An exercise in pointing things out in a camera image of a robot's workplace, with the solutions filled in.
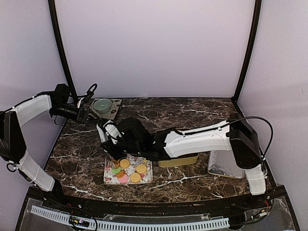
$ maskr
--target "black metal frame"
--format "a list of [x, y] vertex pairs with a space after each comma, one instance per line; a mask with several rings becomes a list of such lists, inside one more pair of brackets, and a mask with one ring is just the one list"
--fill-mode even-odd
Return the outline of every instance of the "black metal frame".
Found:
[[65, 51], [64, 51], [64, 46], [61, 38], [61, 32], [60, 32], [60, 27], [59, 27], [59, 21], [58, 21], [58, 16], [57, 16], [57, 10], [56, 10], [56, 5], [54, 0], [48, 0], [49, 4], [49, 11], [50, 11], [50, 17], [51, 17], [51, 23], [52, 23], [52, 28], [53, 28], [53, 33], [54, 37], [56, 39], [57, 47], [58, 47], [58, 53], [61, 59], [62, 63], [62, 68], [65, 74], [65, 78], [67, 81], [67, 84], [71, 90], [71, 94], [74, 99], [74, 103], [78, 102], [77, 98], [77, 93], [75, 89], [75, 85], [73, 83], [73, 79], [71, 76], [71, 72], [68, 67], [68, 62], [66, 59]]
[[243, 85], [244, 85], [244, 81], [245, 81], [245, 77], [246, 77], [246, 74], [247, 74], [247, 70], [248, 70], [248, 67], [249, 67], [250, 58], [251, 58], [252, 51], [253, 51], [253, 48], [254, 48], [256, 34], [257, 34], [257, 28], [258, 28], [258, 23], [259, 23], [259, 17], [260, 17], [260, 12], [261, 12], [261, 3], [262, 3], [262, 0], [256, 0], [256, 2], [255, 2], [254, 16], [252, 18], [246, 54], [245, 54], [240, 78], [239, 78], [239, 81], [237, 83], [234, 96], [232, 97], [232, 100], [235, 101], [235, 102], [237, 102], [240, 98], [240, 94], [241, 94], [241, 91], [242, 91], [242, 88], [243, 88]]

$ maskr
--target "yellow box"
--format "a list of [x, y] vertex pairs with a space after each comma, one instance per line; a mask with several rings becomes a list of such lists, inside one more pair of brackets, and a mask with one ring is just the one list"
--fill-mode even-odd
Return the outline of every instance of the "yellow box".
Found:
[[177, 158], [173, 160], [161, 160], [158, 161], [160, 167], [175, 167], [183, 165], [193, 165], [197, 162], [199, 154], [197, 156]]

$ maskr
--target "green bowl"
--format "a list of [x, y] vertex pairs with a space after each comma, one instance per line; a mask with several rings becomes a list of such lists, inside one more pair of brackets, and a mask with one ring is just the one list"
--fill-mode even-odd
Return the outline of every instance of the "green bowl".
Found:
[[93, 108], [100, 114], [105, 114], [109, 112], [112, 105], [112, 101], [109, 99], [100, 99], [96, 101]]

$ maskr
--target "cookie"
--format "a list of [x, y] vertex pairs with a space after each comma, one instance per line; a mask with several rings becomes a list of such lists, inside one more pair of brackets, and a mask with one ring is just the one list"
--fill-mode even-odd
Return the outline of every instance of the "cookie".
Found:
[[121, 168], [120, 168], [120, 167], [113, 168], [113, 169], [111, 170], [111, 172], [112, 172], [113, 174], [117, 174], [117, 173], [119, 173], [120, 171], [121, 171]]
[[136, 167], [136, 171], [139, 173], [139, 174], [144, 174], [146, 173], [146, 165], [144, 164], [140, 164]]
[[113, 163], [115, 165], [115, 168], [120, 167], [120, 162], [118, 160], [114, 160]]
[[125, 171], [122, 170], [119, 173], [117, 173], [115, 176], [119, 179], [119, 178], [124, 177], [124, 175], [125, 175]]
[[129, 160], [127, 160], [127, 159], [121, 160], [120, 166], [121, 166], [121, 168], [128, 168], [130, 166]]
[[124, 175], [123, 177], [119, 178], [118, 181], [122, 184], [125, 184], [128, 182], [128, 175]]
[[138, 183], [141, 180], [141, 176], [140, 176], [139, 173], [135, 172], [135, 173], [131, 174], [130, 180], [133, 183]]

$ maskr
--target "marble tabletop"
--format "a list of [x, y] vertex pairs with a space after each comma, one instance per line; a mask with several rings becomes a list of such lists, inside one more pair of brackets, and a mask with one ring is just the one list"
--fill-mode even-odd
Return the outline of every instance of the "marble tabletop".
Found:
[[[200, 128], [216, 124], [234, 113], [230, 99], [149, 98], [123, 99], [115, 118], [139, 119], [150, 131]], [[209, 153], [200, 153], [194, 165], [160, 168], [153, 163], [149, 184], [106, 185], [106, 153], [100, 147], [95, 124], [67, 121], [46, 165], [67, 195], [115, 202], [174, 203], [232, 197], [249, 193], [245, 179], [217, 177], [207, 172]]]

